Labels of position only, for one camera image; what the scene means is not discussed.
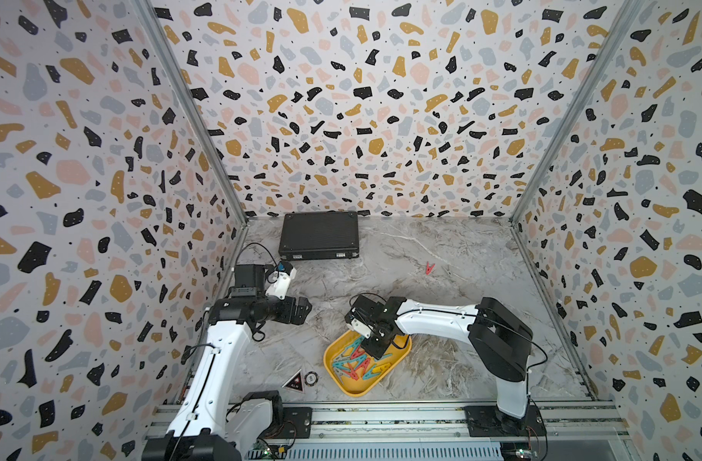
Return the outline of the yellow plastic storage tray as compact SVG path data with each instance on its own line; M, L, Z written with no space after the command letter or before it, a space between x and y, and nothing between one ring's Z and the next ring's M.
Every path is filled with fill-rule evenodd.
M412 349L412 340L408 336L397 336L387 353L381 359L374 359L367 353L358 364L355 372L340 370L332 363L339 357L348 357L357 347L362 347L364 337L349 330L335 340L324 353L324 366L330 377L347 396L359 398L367 394L376 384L387 376Z

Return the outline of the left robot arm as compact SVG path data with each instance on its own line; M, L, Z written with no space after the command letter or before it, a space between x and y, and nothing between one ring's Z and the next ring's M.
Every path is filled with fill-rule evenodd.
M191 387L166 434L150 439L144 460L241 460L252 447L283 428L276 391L247 394L231 403L237 365L268 322L301 326L312 305L287 294L295 268L286 261L239 264L227 297L209 311L207 337Z

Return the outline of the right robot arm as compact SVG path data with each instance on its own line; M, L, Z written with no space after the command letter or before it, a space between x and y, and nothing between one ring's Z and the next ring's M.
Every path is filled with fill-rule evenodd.
M533 331L494 298L475 305L432 305L404 297L385 302L360 295L345 315L362 349L380 359L399 336L424 334L470 344L496 378L497 407L510 420L525 419Z

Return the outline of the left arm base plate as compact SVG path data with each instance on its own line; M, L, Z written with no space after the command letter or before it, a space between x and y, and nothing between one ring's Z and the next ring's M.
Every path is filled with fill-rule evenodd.
M279 408L267 400L247 401L229 419L226 429L231 441L239 440L245 433L249 442L259 438L304 440L310 438L313 412L309 406Z

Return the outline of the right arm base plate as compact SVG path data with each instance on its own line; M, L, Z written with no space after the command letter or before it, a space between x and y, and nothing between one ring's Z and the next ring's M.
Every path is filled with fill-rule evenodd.
M537 437L546 435L540 410L531 403L522 419L502 413L496 405L469 405L464 407L464 422L470 437Z

